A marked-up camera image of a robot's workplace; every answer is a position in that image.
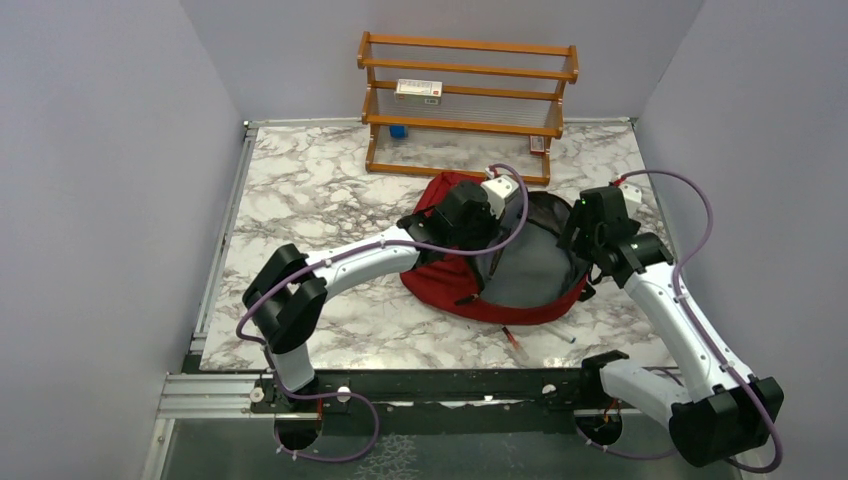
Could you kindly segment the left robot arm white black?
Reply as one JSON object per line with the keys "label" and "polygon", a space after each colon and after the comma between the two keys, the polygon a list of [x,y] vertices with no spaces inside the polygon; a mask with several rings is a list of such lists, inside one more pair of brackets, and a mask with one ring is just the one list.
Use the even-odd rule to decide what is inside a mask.
{"label": "left robot arm white black", "polygon": [[315,372],[307,341],[325,303],[379,277],[435,263],[446,255],[477,256],[502,245],[502,221],[520,220],[524,186],[509,175],[462,180],[434,204],[402,217],[366,240],[311,254],[279,247],[242,295],[246,317],[278,376],[276,396],[298,411],[313,401]]}

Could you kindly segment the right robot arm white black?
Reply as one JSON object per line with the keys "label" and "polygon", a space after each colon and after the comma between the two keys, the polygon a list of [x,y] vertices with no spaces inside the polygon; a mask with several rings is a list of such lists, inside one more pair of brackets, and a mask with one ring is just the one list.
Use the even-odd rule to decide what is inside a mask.
{"label": "right robot arm white black", "polygon": [[681,456],[695,467],[763,446],[784,394],[735,355],[689,296],[679,267],[659,237],[641,232],[617,186],[584,190],[559,244],[610,277],[647,316],[675,360],[676,384],[619,351],[589,357],[577,380],[592,407],[615,400],[667,428]]}

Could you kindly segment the red student backpack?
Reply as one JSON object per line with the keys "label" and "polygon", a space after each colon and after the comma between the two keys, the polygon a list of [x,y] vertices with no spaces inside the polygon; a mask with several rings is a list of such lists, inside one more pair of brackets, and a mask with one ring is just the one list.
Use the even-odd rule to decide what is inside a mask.
{"label": "red student backpack", "polygon": [[[429,182],[413,212],[434,204],[472,176],[443,172]],[[464,318],[505,325],[539,325],[564,316],[591,298],[589,265],[557,246],[571,205],[546,191],[531,191],[520,220],[502,221],[507,238],[494,252],[446,255],[401,274],[421,302]]]}

